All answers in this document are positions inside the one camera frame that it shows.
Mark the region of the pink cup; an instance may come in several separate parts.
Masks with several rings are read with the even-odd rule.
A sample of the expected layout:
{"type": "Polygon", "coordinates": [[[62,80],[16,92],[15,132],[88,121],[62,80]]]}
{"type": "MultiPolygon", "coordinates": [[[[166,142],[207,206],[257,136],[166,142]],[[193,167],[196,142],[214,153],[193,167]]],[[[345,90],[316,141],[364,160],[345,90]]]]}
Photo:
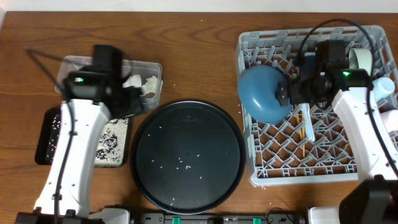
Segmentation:
{"type": "Polygon", "coordinates": [[[398,110],[383,112],[381,118],[388,133],[398,130],[398,110]]]}

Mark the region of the white rice pile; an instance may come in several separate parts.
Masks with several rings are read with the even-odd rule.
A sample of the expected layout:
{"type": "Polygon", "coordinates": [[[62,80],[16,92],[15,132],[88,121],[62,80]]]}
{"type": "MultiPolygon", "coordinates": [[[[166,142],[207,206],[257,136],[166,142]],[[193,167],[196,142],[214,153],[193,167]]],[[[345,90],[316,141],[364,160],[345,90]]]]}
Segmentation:
{"type": "MultiPolygon", "coordinates": [[[[50,125],[50,136],[44,145],[44,164],[51,165],[58,142],[61,115],[56,114],[50,125]]],[[[129,130],[128,119],[113,119],[103,128],[96,150],[95,167],[119,167],[124,164],[124,154],[129,130]]]]}

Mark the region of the white tissue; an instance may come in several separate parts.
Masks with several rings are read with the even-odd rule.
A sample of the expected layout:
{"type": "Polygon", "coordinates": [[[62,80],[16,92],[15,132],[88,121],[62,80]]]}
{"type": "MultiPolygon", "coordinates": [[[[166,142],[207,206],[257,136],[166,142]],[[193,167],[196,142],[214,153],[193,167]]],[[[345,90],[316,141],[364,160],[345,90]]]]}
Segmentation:
{"type": "Polygon", "coordinates": [[[152,98],[157,93],[157,85],[159,79],[155,76],[146,79],[146,83],[142,85],[142,92],[146,98],[152,98]]]}
{"type": "Polygon", "coordinates": [[[141,87],[142,86],[142,78],[140,75],[131,75],[124,83],[123,87],[128,88],[128,87],[141,87]]]}

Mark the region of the small white cup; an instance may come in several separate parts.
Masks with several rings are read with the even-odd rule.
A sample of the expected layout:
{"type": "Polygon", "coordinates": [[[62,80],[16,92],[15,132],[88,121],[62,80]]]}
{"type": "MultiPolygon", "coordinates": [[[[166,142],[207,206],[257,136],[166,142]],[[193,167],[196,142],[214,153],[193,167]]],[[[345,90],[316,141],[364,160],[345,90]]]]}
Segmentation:
{"type": "Polygon", "coordinates": [[[381,77],[373,80],[373,93],[377,102],[385,99],[395,90],[394,82],[387,77],[381,77]]]}

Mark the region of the light green bowl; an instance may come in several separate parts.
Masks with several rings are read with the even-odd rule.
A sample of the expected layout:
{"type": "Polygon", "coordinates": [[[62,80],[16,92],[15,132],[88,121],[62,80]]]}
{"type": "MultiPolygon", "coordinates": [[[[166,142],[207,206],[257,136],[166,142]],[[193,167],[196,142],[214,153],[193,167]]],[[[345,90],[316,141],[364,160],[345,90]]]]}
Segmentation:
{"type": "Polygon", "coordinates": [[[371,75],[372,54],[368,49],[351,48],[348,55],[350,69],[364,69],[371,75]]]}

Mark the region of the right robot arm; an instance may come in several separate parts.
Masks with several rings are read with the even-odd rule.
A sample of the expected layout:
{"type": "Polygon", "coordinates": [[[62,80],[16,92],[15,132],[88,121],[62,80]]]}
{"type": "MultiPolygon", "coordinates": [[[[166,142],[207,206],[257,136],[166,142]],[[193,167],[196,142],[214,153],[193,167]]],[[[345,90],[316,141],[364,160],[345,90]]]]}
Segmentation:
{"type": "Polygon", "coordinates": [[[342,40],[326,40],[314,55],[298,54],[297,78],[281,81],[275,97],[287,106],[331,105],[348,137],[359,185],[339,205],[313,207],[308,223],[397,223],[397,151],[365,69],[352,69],[342,40]]]}

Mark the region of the white plastic spoon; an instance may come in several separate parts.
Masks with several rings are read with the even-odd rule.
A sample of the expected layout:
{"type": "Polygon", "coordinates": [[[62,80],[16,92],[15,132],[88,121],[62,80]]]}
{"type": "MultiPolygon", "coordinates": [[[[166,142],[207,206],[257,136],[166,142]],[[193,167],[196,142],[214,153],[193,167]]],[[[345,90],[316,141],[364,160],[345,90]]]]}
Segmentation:
{"type": "Polygon", "coordinates": [[[302,103],[300,105],[301,107],[301,111],[302,111],[302,115],[303,115],[303,121],[304,121],[304,128],[305,128],[305,137],[311,141],[314,142],[315,141],[315,134],[314,134],[314,130],[313,130],[313,124],[312,124],[312,120],[310,117],[310,105],[308,103],[302,103]]]}

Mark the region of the wooden chopstick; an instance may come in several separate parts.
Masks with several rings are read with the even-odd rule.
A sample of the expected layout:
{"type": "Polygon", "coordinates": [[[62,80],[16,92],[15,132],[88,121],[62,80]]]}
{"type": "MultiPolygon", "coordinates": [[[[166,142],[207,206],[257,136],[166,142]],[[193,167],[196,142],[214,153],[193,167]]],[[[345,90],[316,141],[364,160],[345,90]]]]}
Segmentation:
{"type": "MultiPolygon", "coordinates": [[[[300,115],[299,112],[295,115],[296,120],[297,120],[297,124],[300,124],[300,122],[301,122],[299,115],[300,115]]],[[[300,135],[300,139],[303,140],[304,139],[303,128],[300,128],[299,135],[300,135]]]]}
{"type": "MultiPolygon", "coordinates": [[[[304,141],[305,140],[305,126],[303,126],[300,131],[301,131],[301,139],[302,139],[302,141],[304,141]]],[[[305,158],[305,143],[302,146],[302,156],[303,156],[303,158],[305,158]]]]}

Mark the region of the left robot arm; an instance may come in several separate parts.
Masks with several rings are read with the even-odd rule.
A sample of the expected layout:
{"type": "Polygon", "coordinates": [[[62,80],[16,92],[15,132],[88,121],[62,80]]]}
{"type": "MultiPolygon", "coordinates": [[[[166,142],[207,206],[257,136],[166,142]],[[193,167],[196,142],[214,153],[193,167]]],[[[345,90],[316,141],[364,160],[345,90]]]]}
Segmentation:
{"type": "Polygon", "coordinates": [[[32,48],[28,56],[62,94],[61,127],[45,186],[31,213],[17,214],[16,223],[132,223],[130,209],[113,206],[90,212],[90,187],[101,133],[112,119],[148,111],[142,90],[123,87],[126,54],[111,45],[95,45],[90,65],[70,72],[59,83],[32,48]]]}

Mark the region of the dark blue plate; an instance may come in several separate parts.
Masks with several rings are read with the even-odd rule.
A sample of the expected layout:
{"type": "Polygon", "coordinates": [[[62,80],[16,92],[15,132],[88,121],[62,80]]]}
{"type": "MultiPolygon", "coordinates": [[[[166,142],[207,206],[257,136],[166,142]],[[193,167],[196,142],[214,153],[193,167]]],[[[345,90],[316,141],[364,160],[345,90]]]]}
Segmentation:
{"type": "Polygon", "coordinates": [[[256,65],[245,69],[238,80],[238,95],[245,110],[261,123],[278,124],[292,110],[292,105],[281,106],[275,97],[277,85],[287,79],[278,69],[256,65]]]}

